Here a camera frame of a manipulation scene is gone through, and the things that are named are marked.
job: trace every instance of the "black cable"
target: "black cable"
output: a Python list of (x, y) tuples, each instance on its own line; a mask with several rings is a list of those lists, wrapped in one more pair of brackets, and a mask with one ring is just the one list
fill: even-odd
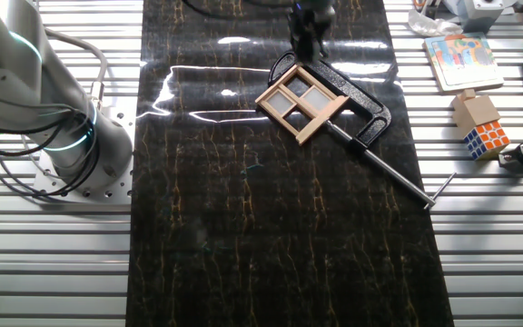
[(54, 122), (52, 124), (49, 124), (49, 125), (46, 125), (46, 126), (42, 126), (42, 127), (39, 127), (39, 128), (35, 128), (35, 129), (32, 129), (32, 130), (23, 130), (23, 131), (7, 130), (7, 129), (0, 128), (0, 134), (36, 134), (36, 133), (41, 133), (43, 131), (47, 131), (50, 128), (59, 125), (60, 122), (62, 122), (62, 120), (59, 120), (59, 121)]
[[(91, 131), (92, 133), (90, 134), (91, 136), (93, 135), (94, 137), (96, 137), (95, 135), (95, 131), (94, 131), (94, 127), (92, 125), (91, 122), (88, 122), (90, 127), (91, 127)], [(25, 192), (25, 191), (22, 191), (22, 190), (19, 190), (17, 188), (15, 188), (14, 186), (12, 186), (10, 183), (8, 183), (5, 178), (0, 174), (0, 181), (5, 185), (7, 186), (10, 190), (16, 192), (16, 193), (19, 193), (21, 195), (25, 195), (25, 196), (32, 196), (32, 197), (49, 197), (49, 196), (57, 196), (57, 195), (64, 195), (64, 194), (68, 194), (70, 193), (71, 191), (75, 190), (76, 188), (78, 188), (80, 185), (82, 185), (87, 179), (88, 177), (90, 177), (90, 175), (92, 174), (92, 172), (94, 171), (94, 169), (96, 168), (96, 165), (98, 164), (98, 161), (99, 161), (99, 158), (100, 158), (100, 147), (99, 146), (96, 146), (95, 143), (91, 143), (90, 146), (95, 146), (95, 154), (94, 154), (94, 162), (92, 165), (90, 165), (90, 162), (92, 161), (92, 157), (91, 156), (88, 156), (86, 158), (86, 160), (84, 161), (83, 163), (83, 166), (82, 166), (82, 170), (80, 170), (78, 172), (78, 174), (74, 177), (74, 179), (72, 179), (69, 183), (67, 183), (64, 187), (60, 188), (59, 190), (56, 190), (54, 192), (51, 192), (51, 193), (44, 193), (44, 192), (41, 192), (41, 191), (38, 191), (36, 189), (34, 189), (33, 187), (21, 182), (18, 178), (16, 178), (15, 176), (13, 176), (11, 174), (11, 172), (9, 171), (9, 169), (7, 168), (5, 162), (3, 162), (1, 160), (1, 157), (0, 157), (0, 164), (2, 166), (2, 168), (5, 170), (5, 172), (7, 173), (7, 175), (12, 178), (16, 183), (18, 183), (19, 185), (21, 185), (22, 187), (24, 187), (26, 190), (29, 190), (31, 192)]]
[(268, 4), (264, 2), (258, 2), (256, 0), (243, 0), (244, 3), (250, 4), (250, 5), (257, 5), (260, 7), (266, 7), (266, 8), (291, 8), (292, 4)]
[(30, 149), (30, 150), (24, 150), (19, 152), (6, 152), (6, 151), (0, 151), (0, 155), (4, 156), (22, 156), (22, 155), (28, 155), (28, 154), (34, 154), (38, 151), (44, 150), (46, 146), (50, 145), (54, 139), (57, 137), (57, 135), (62, 131), (62, 128), (64, 128), (66, 124), (66, 121), (60, 121), (60, 123), (57, 125), (57, 128), (54, 130), (52, 135), (45, 140), (42, 144), (38, 145), (37, 147)]
[[(247, 17), (247, 16), (231, 16), (231, 15), (220, 15), (220, 14), (215, 14), (215, 13), (212, 13), (212, 12), (208, 12), (208, 11), (205, 11), (195, 5), (193, 5), (189, 0), (181, 0), (183, 1), (183, 3), (188, 6), (189, 8), (191, 8), (195, 13), (199, 14), (199, 15), (204, 15), (205, 17), (209, 17), (209, 18), (214, 18), (214, 19), (222, 19), (222, 20), (254, 20), (254, 19), (260, 19), (260, 17)], [(271, 17), (266, 17), (265, 19), (279, 19), (281, 16), (280, 15), (273, 15)]]

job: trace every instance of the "wooden block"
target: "wooden block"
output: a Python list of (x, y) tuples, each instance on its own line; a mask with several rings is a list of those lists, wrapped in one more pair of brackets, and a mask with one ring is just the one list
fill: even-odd
[(451, 102), (453, 105), (453, 121), (457, 124), (461, 137), (481, 124), (497, 121), (500, 118), (498, 109), (489, 99), (482, 95), (466, 101), (456, 96)]
[(465, 89), (465, 90), (463, 90), (463, 93), (458, 94), (457, 97), (462, 102), (465, 102), (466, 100), (475, 98), (476, 97), (476, 92), (473, 91), (472, 89)]
[(329, 105), (327, 105), (324, 109), (322, 109), (322, 113), (312, 119), (296, 136), (296, 140), (298, 140), (298, 144), (302, 145), (308, 139), (318, 131), (318, 129), (329, 120), (333, 114), (335, 114), (342, 105), (349, 99), (348, 96), (339, 96), (334, 101), (332, 101)]

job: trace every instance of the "black work surface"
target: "black work surface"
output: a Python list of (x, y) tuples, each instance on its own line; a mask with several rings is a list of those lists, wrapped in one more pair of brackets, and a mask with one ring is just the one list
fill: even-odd
[[(144, 2), (127, 326), (452, 326), (425, 203), (325, 131), (299, 147), (256, 112), (287, 22), (219, 1), (192, 0), (257, 18)], [(335, 8), (329, 62), (392, 114), (371, 150), (421, 185), (383, 4)]]

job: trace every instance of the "cable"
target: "cable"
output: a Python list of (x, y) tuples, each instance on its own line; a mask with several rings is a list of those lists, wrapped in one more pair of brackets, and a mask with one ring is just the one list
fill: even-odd
[(55, 37), (56, 39), (66, 42), (70, 45), (75, 45), (78, 47), (81, 47), (83, 49), (86, 49), (90, 51), (93, 55), (95, 55), (100, 60), (100, 72), (98, 73), (98, 77), (96, 77), (96, 82), (102, 82), (104, 80), (104, 76), (106, 75), (106, 70), (108, 69), (108, 60), (106, 60), (106, 56), (103, 54), (103, 52), (95, 47), (94, 45), (91, 45), (87, 43), (84, 40), (81, 40), (77, 37), (72, 37), (70, 35), (65, 35), (63, 33), (59, 33), (56, 31), (52, 31), (49, 28), (45, 29), (45, 33), (48, 36)]
[(290, 8), (292, 6), (292, 4), (266, 4), (263, 2), (257, 2), (256, 0), (243, 0), (243, 2), (250, 5), (257, 5), (266, 8)]
[[(219, 15), (212, 12), (205, 11), (195, 5), (193, 5), (189, 0), (181, 0), (183, 3), (191, 8), (195, 13), (199, 15), (203, 15), (205, 17), (213, 18), (213, 19), (222, 19), (222, 20), (229, 20), (229, 21), (236, 21), (236, 20), (253, 20), (253, 19), (259, 19), (257, 17), (246, 17), (246, 16), (231, 16), (231, 15)], [(272, 19), (280, 19), (280, 15), (273, 15), (271, 17), (266, 17), (264, 19), (272, 20)]]
[[(25, 140), (25, 135), (21, 135), (21, 138), (22, 138), (22, 143), (24, 144), (24, 149), (29, 150), (29, 146), (27, 146), (27, 140)], [(50, 178), (62, 179), (62, 177), (55, 175), (53, 173), (48, 173), (44, 168), (42, 168), (42, 166), (34, 159), (32, 154), (28, 154), (27, 156), (29, 157), (29, 160), (32, 162), (32, 164), (34, 164), (35, 168), (37, 168), (40, 172), (44, 173), (44, 175), (46, 175)]]
[(65, 121), (59, 123), (57, 128), (52, 133), (52, 135), (50, 135), (50, 137), (47, 140), (45, 140), (45, 142), (43, 142), (42, 144), (38, 145), (37, 147), (35, 147), (31, 150), (19, 151), (19, 152), (0, 151), (0, 155), (22, 156), (22, 155), (27, 155), (27, 154), (34, 154), (40, 150), (44, 150), (46, 146), (50, 145), (54, 141), (54, 139), (57, 137), (57, 135), (62, 131), (62, 128), (64, 127), (64, 125), (65, 125)]
[[(0, 103), (2, 103), (2, 104), (9, 104), (9, 105), (13, 105), (13, 106), (19, 106), (19, 107), (23, 107), (23, 108), (29, 108), (29, 109), (59, 108), (59, 109), (67, 109), (70, 112), (72, 112), (73, 114), (78, 112), (77, 109), (73, 108), (72, 106), (70, 106), (68, 104), (19, 104), (19, 103), (15, 103), (13, 101), (5, 100), (5, 99), (2, 99), (2, 98), (0, 98)], [(36, 134), (36, 133), (41, 133), (43, 131), (47, 131), (48, 129), (59, 125), (60, 122), (62, 122), (62, 121), (63, 120), (59, 120), (57, 122), (48, 124), (46, 126), (38, 127), (38, 128), (35, 128), (35, 129), (31, 129), (31, 130), (9, 130), (9, 129), (5, 129), (5, 128), (0, 128), (0, 134)]]
[(95, 145), (95, 139), (96, 139), (96, 133), (94, 131), (94, 126), (92, 124), (90, 124), (90, 127), (91, 127), (91, 133), (94, 134), (94, 141), (93, 141), (93, 143), (91, 145), (91, 150), (93, 148), (95, 148), (95, 150), (96, 150), (95, 151), (94, 162), (92, 163), (92, 165), (90, 165), (90, 157), (88, 157), (86, 162), (83, 165), (83, 169), (80, 170), (80, 172), (76, 175), (76, 177), (72, 181), (70, 181), (70, 183), (67, 183), (66, 186), (62, 187), (61, 189), (59, 189), (57, 191), (54, 191), (52, 193), (43, 193), (41, 191), (38, 191), (38, 190), (34, 189), (33, 187), (31, 187), (31, 186), (21, 182), (19, 179), (14, 177), (11, 174), (11, 172), (9, 171), (9, 169), (7, 168), (7, 166), (5, 165), (5, 162), (3, 162), (1, 160), (1, 157), (0, 157), (0, 164), (1, 164), (2, 168), (4, 168), (4, 170), (7, 173), (7, 175), (10, 178), (12, 178), (16, 183), (18, 183), (19, 185), (24, 187), (26, 190), (29, 190), (30, 192), (25, 192), (25, 191), (22, 191), (22, 190), (19, 190), (19, 189), (15, 188), (10, 183), (8, 183), (1, 174), (0, 174), (0, 181), (5, 186), (7, 186), (10, 190), (12, 190), (14, 192), (17, 192), (17, 193), (19, 193), (21, 195), (25, 195), (25, 196), (46, 197), (47, 198), (49, 196), (65, 195), (65, 194), (70, 193), (71, 191), (75, 190), (80, 185), (82, 185), (88, 179), (88, 177), (90, 177), (90, 175), (92, 174), (92, 172), (96, 168), (96, 165), (98, 164), (98, 161), (99, 161), (99, 158), (100, 158), (100, 147), (94, 146)]

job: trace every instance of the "wooden window frame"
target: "wooden window frame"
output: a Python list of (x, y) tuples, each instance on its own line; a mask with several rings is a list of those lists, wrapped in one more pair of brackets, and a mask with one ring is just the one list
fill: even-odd
[[(286, 86), (286, 84), (295, 77), (299, 77), (309, 86), (308, 90), (306, 90), (302, 96), (296, 95), (288, 88), (288, 86)], [(324, 108), (322, 108), (322, 110), (317, 110), (311, 103), (303, 99), (303, 97), (311, 90), (318, 90), (328, 99), (330, 99), (330, 102)], [(276, 93), (281, 93), (293, 103), (283, 114), (281, 114), (278, 110), (271, 106), (271, 104), (268, 103), (268, 100)], [(295, 64), (274, 85), (270, 86), (262, 95), (260, 95), (257, 100), (255, 100), (255, 103), (263, 108), (263, 110), (270, 114), (290, 133), (294, 134), (298, 143), (302, 145), (318, 131), (322, 124), (324, 124), (334, 114), (336, 114), (336, 112), (342, 108), (348, 99), (348, 96), (337, 96), (331, 90), (329, 90), (328, 87), (324, 86), (316, 78), (314, 78), (314, 76), (304, 70), (300, 65)], [(304, 128), (302, 128), (302, 130), (299, 132), (285, 119), (296, 108), (300, 109), (300, 111), (311, 118), (310, 122), (306, 124), (306, 126), (304, 126)]]

